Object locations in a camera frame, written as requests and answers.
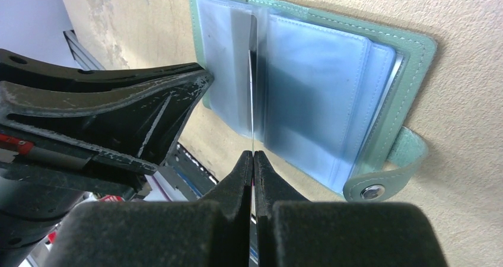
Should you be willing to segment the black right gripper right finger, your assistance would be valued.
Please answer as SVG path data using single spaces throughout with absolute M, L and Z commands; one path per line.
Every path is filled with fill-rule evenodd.
M 260 266 L 446 266 L 425 214 L 412 204 L 312 202 L 254 153 Z

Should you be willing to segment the green card holder wallet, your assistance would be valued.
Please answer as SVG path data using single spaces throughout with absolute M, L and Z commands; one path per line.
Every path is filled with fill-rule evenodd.
M 401 191 L 428 155 L 403 126 L 434 39 L 280 0 L 189 0 L 203 98 L 251 139 L 250 17 L 257 18 L 255 142 L 349 202 Z

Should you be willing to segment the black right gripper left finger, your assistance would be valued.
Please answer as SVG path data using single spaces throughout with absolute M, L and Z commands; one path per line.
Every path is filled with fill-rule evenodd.
M 89 202 L 64 219 L 46 266 L 247 266 L 253 154 L 197 201 Z

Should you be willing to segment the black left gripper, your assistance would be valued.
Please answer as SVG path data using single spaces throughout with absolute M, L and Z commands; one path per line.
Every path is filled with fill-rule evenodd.
M 97 115 L 205 75 L 211 85 L 197 63 L 85 71 L 1 50 L 1 125 L 70 144 L 1 134 L 1 266 L 18 266 L 85 192 L 129 200 L 159 167 L 135 157 L 138 142 L 118 148 Z

